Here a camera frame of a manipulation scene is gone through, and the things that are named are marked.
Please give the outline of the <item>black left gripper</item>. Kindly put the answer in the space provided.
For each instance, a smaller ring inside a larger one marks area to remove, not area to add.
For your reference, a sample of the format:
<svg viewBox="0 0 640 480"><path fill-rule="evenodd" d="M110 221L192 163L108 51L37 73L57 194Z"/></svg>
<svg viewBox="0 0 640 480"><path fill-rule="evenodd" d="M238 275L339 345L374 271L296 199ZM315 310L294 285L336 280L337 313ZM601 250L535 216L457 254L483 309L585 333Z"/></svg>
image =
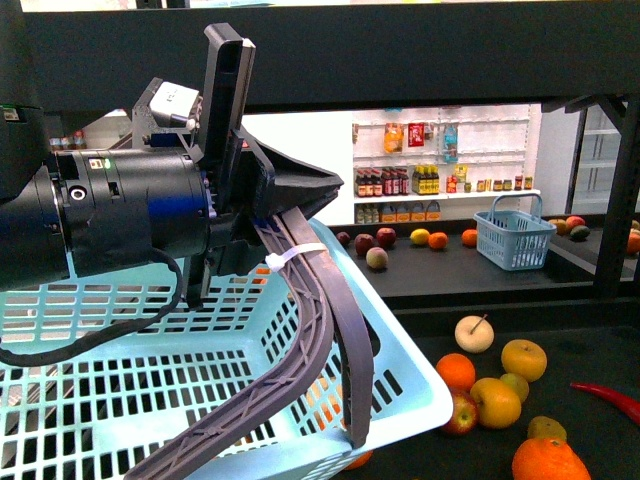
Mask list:
<svg viewBox="0 0 640 480"><path fill-rule="evenodd" d="M256 47L227 23L211 24L204 34L209 49L191 155L212 206L204 251L185 260L185 300L191 309L202 307L213 276L245 275L262 261L266 248L251 220L295 208L310 218L335 200L344 184L338 174L273 149L242 127Z"/></svg>

